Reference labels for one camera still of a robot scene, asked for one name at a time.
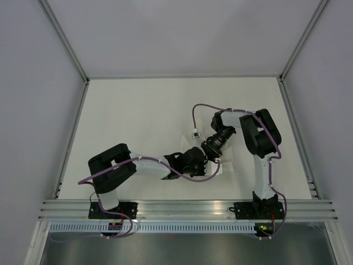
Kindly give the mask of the white cloth napkin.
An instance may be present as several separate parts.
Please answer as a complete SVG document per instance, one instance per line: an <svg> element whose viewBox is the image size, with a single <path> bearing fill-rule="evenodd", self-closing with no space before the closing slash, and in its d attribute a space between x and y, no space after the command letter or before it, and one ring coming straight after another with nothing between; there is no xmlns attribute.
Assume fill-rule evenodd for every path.
<svg viewBox="0 0 353 265"><path fill-rule="evenodd" d="M180 137L180 150L182 152L186 152L188 149L191 149L193 147L199 147L202 150L201 144L204 140L207 139L207 137L204 137L204 135L201 131L199 131L199 132L201 133L201 138L194 140L191 136L191 134L192 134L191 126L187 127L187 129L185 129L183 131L183 133ZM220 163L222 164L223 173L224 172L234 172L233 144L226 143L225 146L222 148L222 153L223 153L223 155L220 158L215 159L215 161L213 161L213 162L216 162L217 160L220 161Z"/></svg>

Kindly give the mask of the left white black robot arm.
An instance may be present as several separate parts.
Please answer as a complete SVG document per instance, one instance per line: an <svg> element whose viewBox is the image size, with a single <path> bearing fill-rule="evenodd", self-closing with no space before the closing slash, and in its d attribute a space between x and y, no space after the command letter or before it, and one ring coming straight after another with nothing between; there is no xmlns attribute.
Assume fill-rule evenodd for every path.
<svg viewBox="0 0 353 265"><path fill-rule="evenodd" d="M187 174L190 177L203 176L205 164L206 155L199 147L150 160L131 152L126 144L118 144L88 161L101 212L109 219L120 213L117 188L133 175L162 180L175 180Z"/></svg>

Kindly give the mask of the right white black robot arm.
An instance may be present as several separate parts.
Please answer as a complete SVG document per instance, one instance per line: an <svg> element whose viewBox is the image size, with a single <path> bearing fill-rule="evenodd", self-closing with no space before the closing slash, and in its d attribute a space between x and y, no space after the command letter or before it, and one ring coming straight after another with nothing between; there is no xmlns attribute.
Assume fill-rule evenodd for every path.
<svg viewBox="0 0 353 265"><path fill-rule="evenodd" d="M215 134L208 137L201 147L208 160L214 162L222 156L221 149L241 129L245 145L253 155L255 186L251 202L234 203L229 210L237 220L272 220L285 217L284 205L272 187L274 159L280 159L279 145L282 138L269 111L260 109L253 114L220 110L212 118L211 127Z"/></svg>

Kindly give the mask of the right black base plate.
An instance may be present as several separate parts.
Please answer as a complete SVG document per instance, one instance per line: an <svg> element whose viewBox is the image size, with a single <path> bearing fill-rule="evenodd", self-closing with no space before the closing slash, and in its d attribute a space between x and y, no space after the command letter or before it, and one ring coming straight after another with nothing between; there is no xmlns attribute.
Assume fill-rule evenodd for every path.
<svg viewBox="0 0 353 265"><path fill-rule="evenodd" d="M236 202L233 204L233 212L237 220L281 220L284 218L284 208L282 203L275 206L260 207L256 209L252 202Z"/></svg>

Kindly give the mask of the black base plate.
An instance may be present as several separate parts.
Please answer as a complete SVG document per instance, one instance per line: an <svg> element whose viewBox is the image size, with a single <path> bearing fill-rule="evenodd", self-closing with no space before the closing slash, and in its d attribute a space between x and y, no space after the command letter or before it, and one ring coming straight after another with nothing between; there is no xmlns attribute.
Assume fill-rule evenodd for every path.
<svg viewBox="0 0 353 265"><path fill-rule="evenodd" d="M114 209L106 210L112 213L120 213L128 216L130 219L136 219L138 204L136 202L120 202ZM98 202L90 204L88 219L126 219L124 216L109 214L101 210Z"/></svg>
<svg viewBox="0 0 353 265"><path fill-rule="evenodd" d="M260 207L256 209L252 202L236 202L233 204L233 212L237 220L281 220L284 218L284 208L282 203L275 206Z"/></svg>

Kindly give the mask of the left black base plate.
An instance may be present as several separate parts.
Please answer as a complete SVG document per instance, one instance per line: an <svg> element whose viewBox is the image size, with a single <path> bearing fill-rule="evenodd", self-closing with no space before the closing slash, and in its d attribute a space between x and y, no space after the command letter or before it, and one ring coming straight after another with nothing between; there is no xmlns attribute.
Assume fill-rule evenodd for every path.
<svg viewBox="0 0 353 265"><path fill-rule="evenodd" d="M112 213L120 213L128 216L130 219L136 219L138 204L136 202L120 202L114 209L106 210ZM126 219L124 216L109 214L101 210L98 202L90 204L88 219Z"/></svg>

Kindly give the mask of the aluminium front rail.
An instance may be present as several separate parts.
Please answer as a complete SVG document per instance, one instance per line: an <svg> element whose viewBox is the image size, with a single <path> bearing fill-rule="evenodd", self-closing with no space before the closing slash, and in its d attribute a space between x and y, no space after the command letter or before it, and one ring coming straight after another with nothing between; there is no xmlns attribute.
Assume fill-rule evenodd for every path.
<svg viewBox="0 0 353 265"><path fill-rule="evenodd" d="M138 221L216 221L236 219L229 211L231 200L138 200ZM86 221L90 200L44 200L37 214L46 221ZM337 222L338 215L330 200L289 200L288 222Z"/></svg>

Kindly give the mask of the right aluminium frame post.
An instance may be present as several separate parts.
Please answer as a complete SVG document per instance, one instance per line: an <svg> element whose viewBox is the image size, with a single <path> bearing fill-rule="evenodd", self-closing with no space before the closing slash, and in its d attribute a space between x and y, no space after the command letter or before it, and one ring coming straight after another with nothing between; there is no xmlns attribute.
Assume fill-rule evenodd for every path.
<svg viewBox="0 0 353 265"><path fill-rule="evenodd" d="M308 24L306 25L303 33L301 34L299 41L297 42L294 50L292 51L288 61L286 62L284 69L282 72L279 74L279 81L281 83L284 82L286 76L288 75L290 69L292 68L293 64L295 63L297 57L299 56L299 53L305 46L307 40L309 39L310 35L312 34L315 26L319 22L321 16L325 12L328 4L330 3L330 0L320 0L317 7L314 10L314 13L312 14Z"/></svg>

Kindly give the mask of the aluminium frame post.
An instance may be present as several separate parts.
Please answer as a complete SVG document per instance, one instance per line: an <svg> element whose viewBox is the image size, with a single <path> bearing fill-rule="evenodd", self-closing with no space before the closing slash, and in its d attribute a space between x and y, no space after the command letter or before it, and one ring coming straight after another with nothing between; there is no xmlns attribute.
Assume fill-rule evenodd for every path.
<svg viewBox="0 0 353 265"><path fill-rule="evenodd" d="M38 0L39 6L41 7L44 15L47 17L49 23L51 24L55 34L57 35L60 43L65 49L73 67L78 72L79 76L85 84L89 82L89 77L87 76L85 70L82 67L75 51L72 48L72 45L69 43L69 40L63 31L60 22L58 21L56 14L54 13L49 1L47 0Z"/></svg>
<svg viewBox="0 0 353 265"><path fill-rule="evenodd" d="M328 4L330 3L330 0L320 0L317 7L314 10L314 13L312 14L308 24L306 25L303 33L301 34L299 41L297 42L294 50L292 51L288 61L286 62L284 69L282 72L279 74L279 81L281 83L284 82L286 76L288 75L290 69L292 68L293 64L295 63L297 57L299 56L299 53L305 46L307 40L309 39L310 35L312 34L315 26L319 22L321 16L325 12Z"/></svg>

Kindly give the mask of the left aluminium frame post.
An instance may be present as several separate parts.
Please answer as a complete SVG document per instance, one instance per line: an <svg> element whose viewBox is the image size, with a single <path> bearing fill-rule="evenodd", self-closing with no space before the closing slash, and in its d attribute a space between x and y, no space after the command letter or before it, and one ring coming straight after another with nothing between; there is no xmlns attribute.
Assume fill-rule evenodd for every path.
<svg viewBox="0 0 353 265"><path fill-rule="evenodd" d="M78 72L79 76L85 84L89 82L89 77L87 76L85 70L82 67L75 51L72 48L72 45L69 43L69 40L63 31L60 22L58 21L56 14L54 13L49 1L47 0L38 0L39 6L41 7L44 15L47 17L49 23L51 24L55 34L57 35L60 43L65 49L73 67Z"/></svg>

